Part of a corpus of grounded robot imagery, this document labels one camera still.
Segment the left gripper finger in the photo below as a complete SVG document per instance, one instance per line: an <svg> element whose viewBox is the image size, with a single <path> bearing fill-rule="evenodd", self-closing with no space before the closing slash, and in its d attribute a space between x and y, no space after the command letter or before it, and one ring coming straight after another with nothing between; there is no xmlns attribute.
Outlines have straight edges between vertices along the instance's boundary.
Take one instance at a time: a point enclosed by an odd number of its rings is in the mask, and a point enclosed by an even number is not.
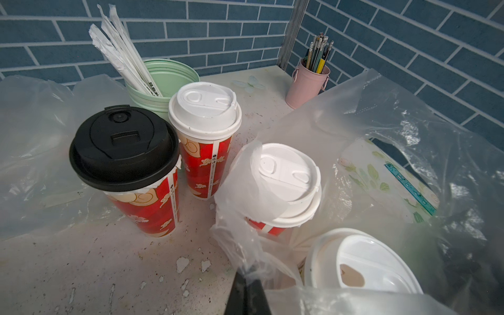
<svg viewBox="0 0 504 315"><path fill-rule="evenodd" d="M247 281L236 272L224 315L271 315L260 280Z"/></svg>

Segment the beige cup white lid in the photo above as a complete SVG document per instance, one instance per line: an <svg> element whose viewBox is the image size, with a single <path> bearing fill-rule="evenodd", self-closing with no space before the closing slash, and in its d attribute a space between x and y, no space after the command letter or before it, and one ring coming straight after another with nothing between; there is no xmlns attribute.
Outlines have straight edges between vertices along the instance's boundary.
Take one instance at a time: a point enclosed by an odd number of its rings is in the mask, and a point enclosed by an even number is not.
<svg viewBox="0 0 504 315"><path fill-rule="evenodd" d="M304 285L309 287L423 293L395 251L356 229L337 228L319 236L304 263Z"/></svg>

